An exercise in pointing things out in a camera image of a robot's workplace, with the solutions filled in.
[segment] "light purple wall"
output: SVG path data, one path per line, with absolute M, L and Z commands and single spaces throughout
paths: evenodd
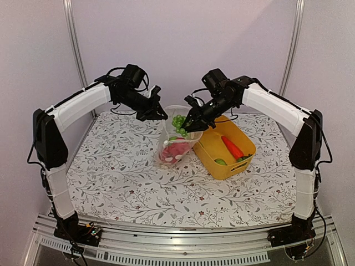
M 88 79 L 137 64 L 162 87 L 163 106 L 186 104 L 213 68 L 278 91 L 295 8 L 284 0 L 73 1 Z
M 22 263 L 38 212 L 49 208 L 39 167 L 26 164 L 32 112 L 80 83 L 62 1 L 0 1 L 0 33 L 0 265 L 14 266 Z M 71 152 L 89 121 L 88 115 L 65 133 Z
M 334 163 L 322 165 L 319 200 L 355 265 L 355 2 L 306 1 L 286 96 L 323 112 Z M 322 157 L 327 158 L 326 150 Z

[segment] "toy carrot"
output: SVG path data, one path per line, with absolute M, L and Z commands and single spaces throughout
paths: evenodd
M 237 146 L 235 146 L 234 143 L 231 142 L 226 136 L 221 136 L 221 139 L 226 145 L 229 152 L 236 160 L 244 156 L 243 152 Z

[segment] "yellow plastic basket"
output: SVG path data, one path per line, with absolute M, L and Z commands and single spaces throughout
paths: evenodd
M 215 121 L 224 120 L 228 120 L 228 118 L 222 115 Z M 236 159 L 223 143 L 221 136 L 226 136 L 245 156 L 249 154 L 251 156 L 241 162 L 236 162 Z M 217 123 L 215 129 L 209 128 L 206 130 L 200 141 L 195 144 L 194 151 L 215 179 L 224 180 L 247 169 L 251 159 L 255 155 L 256 147 L 239 127 L 232 121 L 228 121 Z M 216 163 L 215 159 L 217 158 L 223 159 L 227 165 Z

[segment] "plastic bag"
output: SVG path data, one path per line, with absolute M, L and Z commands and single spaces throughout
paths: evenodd
M 186 133 L 183 130 L 179 130 L 176 127 L 176 123 L 173 125 L 175 117 L 178 117 L 179 119 L 186 118 L 189 110 L 189 107 L 180 105 L 171 105 L 164 108 L 164 111 L 169 118 L 163 120 L 163 130 L 161 131 L 158 142 L 156 160 L 160 164 L 172 166 L 179 162 L 203 135 L 202 131 Z

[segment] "table surface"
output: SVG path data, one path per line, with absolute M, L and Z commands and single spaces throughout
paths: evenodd
M 69 191 L 80 214 L 179 227 L 241 227 L 289 222 L 296 181 L 275 121 L 239 114 L 234 121 L 257 153 L 248 169 L 224 181 L 193 151 L 171 169 L 154 161 L 160 121 L 103 112 L 75 156 Z

